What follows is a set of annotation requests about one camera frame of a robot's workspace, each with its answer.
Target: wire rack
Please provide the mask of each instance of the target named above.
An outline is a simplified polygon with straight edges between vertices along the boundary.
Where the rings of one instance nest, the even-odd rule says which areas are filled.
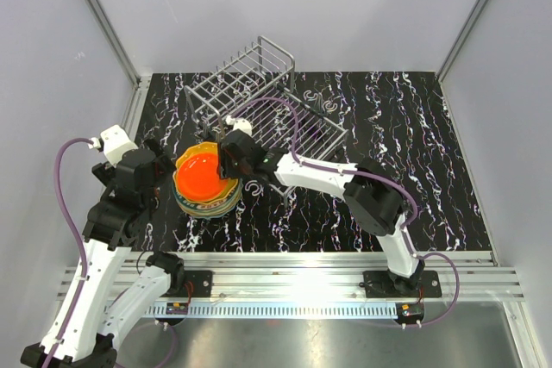
[[[185,87],[192,120],[217,140],[231,129],[224,123],[227,115],[239,113],[253,126],[253,137],[265,148],[289,149],[293,136],[292,112],[276,102],[256,103],[253,99],[285,99],[299,119],[297,152],[313,159],[328,159],[342,148],[348,131],[326,115],[319,93],[306,100],[295,94],[295,59],[285,49],[264,36],[245,47],[229,62],[192,86]],[[273,188],[284,197],[293,188]]]

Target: white wall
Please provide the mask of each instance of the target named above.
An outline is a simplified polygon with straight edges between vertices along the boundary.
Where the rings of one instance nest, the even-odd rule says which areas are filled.
[[[499,260],[552,362],[552,2],[491,0],[444,82]]]
[[[436,71],[475,0],[101,0],[140,73],[210,71],[264,34],[303,71]]]
[[[52,323],[63,272],[77,259],[55,202],[55,154],[119,122],[132,89],[84,0],[0,0],[0,10],[0,355],[13,367]],[[99,196],[90,169],[101,159],[86,145],[64,159],[81,228]]]

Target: marble tabletop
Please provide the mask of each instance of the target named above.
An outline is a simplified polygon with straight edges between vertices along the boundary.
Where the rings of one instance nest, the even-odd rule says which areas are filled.
[[[201,74],[154,74],[136,142],[155,138],[173,160],[201,138],[186,111],[184,85]],[[318,91],[329,117],[350,131],[342,158],[377,159],[417,200],[409,226],[417,250],[491,250],[474,189],[433,72],[299,72],[296,89]],[[220,219],[183,213],[169,185],[135,250],[180,252],[380,251],[345,203],[297,188],[288,199],[257,183]]]

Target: metal dish rack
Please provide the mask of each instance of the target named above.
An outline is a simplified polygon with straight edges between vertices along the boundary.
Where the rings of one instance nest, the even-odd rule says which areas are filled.
[[[192,120],[217,140],[231,128],[224,119],[239,113],[253,126],[253,138],[266,148],[289,149],[293,135],[291,111],[280,103],[248,103],[260,97],[285,99],[296,110],[299,119],[297,152],[313,159],[329,159],[342,148],[348,130],[326,115],[319,93],[307,102],[295,94],[295,59],[282,47],[264,36],[223,62],[209,76],[185,87],[186,102]],[[293,188],[272,186],[287,202]]]

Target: purple cable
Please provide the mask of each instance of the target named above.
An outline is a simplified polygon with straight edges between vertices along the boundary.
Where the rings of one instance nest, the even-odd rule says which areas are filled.
[[[171,325],[167,325],[169,327],[169,331],[171,332],[171,336],[172,336],[172,340],[171,340],[171,349],[169,349],[169,352],[167,353],[167,355],[163,358],[163,360],[161,362],[159,362],[155,368],[162,368],[163,366],[165,366],[165,364],[167,362],[169,362],[171,360],[171,358],[174,356],[174,352],[176,351],[176,345],[179,341],[179,338],[178,336],[176,335],[176,330],[174,329],[174,327],[172,327]],[[133,329],[132,331],[130,331],[131,333],[136,333],[136,332],[140,332],[142,329],[144,329],[145,327],[151,327],[151,324],[144,324],[144,325],[141,325],[135,329]],[[124,366],[122,366],[121,364],[118,364],[117,362],[115,362],[115,367],[116,368],[124,368]]]
[[[291,154],[292,154],[293,159],[298,164],[306,165],[307,167],[314,168],[314,169],[317,169],[317,170],[321,170],[323,172],[338,172],[338,173],[340,173],[336,168],[327,167],[325,165],[317,165],[317,164],[310,163],[308,161],[303,161],[302,162],[299,159],[299,156],[297,155],[297,151],[296,151],[296,147],[295,147],[296,143],[297,143],[297,139],[298,139],[298,130],[299,130],[298,115],[297,115],[297,111],[293,108],[293,106],[290,103],[288,103],[285,99],[276,98],[276,97],[256,98],[252,101],[249,101],[245,105],[241,106],[236,111],[234,111],[234,114],[232,114],[232,116],[236,117],[236,116],[240,115],[241,113],[243,113],[250,106],[255,105],[256,103],[262,103],[262,102],[266,102],[266,101],[281,103],[282,105],[285,105],[292,112],[294,124],[293,124],[293,138],[292,138]],[[376,174],[371,174],[369,172],[359,172],[359,171],[356,171],[356,170],[343,170],[342,173],[343,174],[362,176],[362,177],[370,178],[372,180],[380,181],[383,184],[389,185],[390,187],[392,187],[393,189],[398,191],[401,195],[403,195],[408,200],[408,203],[410,203],[410,205],[412,206],[412,214],[400,226],[401,229],[405,228],[406,226],[411,224],[414,220],[416,220],[417,215],[418,215],[418,209],[417,209],[416,201],[414,200],[414,197],[412,197],[411,194],[403,186],[395,183],[392,180],[389,180],[387,178],[378,176]],[[414,249],[414,246],[411,244],[411,240],[408,237],[408,235],[405,234],[405,233],[402,233],[402,235],[403,235],[403,239],[405,240],[406,248],[408,249],[409,253],[411,255],[415,256],[415,257],[418,256],[417,253],[416,253],[416,250]],[[421,256],[421,257],[418,256],[418,257],[420,257],[420,259],[426,260],[427,258],[429,258],[431,256],[439,256],[440,258],[442,258],[442,259],[444,259],[448,262],[448,264],[452,268],[453,272],[455,273],[456,289],[455,289],[455,295],[452,299],[452,302],[448,306],[447,310],[442,315],[435,318],[434,320],[424,323],[424,325],[433,325],[434,323],[437,323],[437,322],[441,321],[445,316],[447,316],[454,309],[454,307],[456,306],[456,303],[458,302],[458,296],[460,295],[460,276],[458,275],[458,269],[456,269],[456,266],[453,263],[453,261],[450,260],[449,257],[447,257],[446,255],[444,255],[442,253],[439,253],[439,252],[431,252],[431,253],[427,253],[424,256]]]
[[[58,204],[60,205],[61,213],[63,214],[63,217],[66,219],[67,225],[71,229],[71,233],[75,238],[75,241],[77,242],[78,255],[80,256],[80,261],[82,263],[82,270],[80,272],[81,279],[78,281],[77,289],[75,290],[75,295],[72,297],[71,304],[69,305],[69,309],[67,310],[66,317],[61,323],[60,330],[57,336],[55,337],[57,342],[55,342],[52,348],[50,349],[50,352],[48,353],[48,355],[46,356],[46,359],[44,360],[44,363],[42,364],[42,368],[47,368],[50,365],[50,362],[52,361],[52,358],[55,352],[58,350],[58,347],[60,346],[60,341],[63,338],[63,335],[65,334],[67,329],[67,325],[69,325],[69,321],[71,320],[71,316],[75,311],[75,308],[77,307],[78,298],[80,297],[80,293],[82,292],[83,287],[85,286],[86,274],[88,273],[88,261],[86,259],[85,243],[80,237],[80,233],[77,230],[77,226],[75,226],[75,223],[73,222],[71,215],[69,214],[69,210],[67,210],[66,201],[63,198],[63,194],[61,192],[61,178],[60,178],[61,159],[66,149],[72,146],[73,144],[77,144],[78,142],[92,144],[92,141],[88,140],[87,138],[75,138],[73,140],[69,140],[63,146],[61,146],[60,150],[58,151],[58,154],[55,157],[55,163],[53,167],[53,187],[55,188],[55,196],[58,199]]]

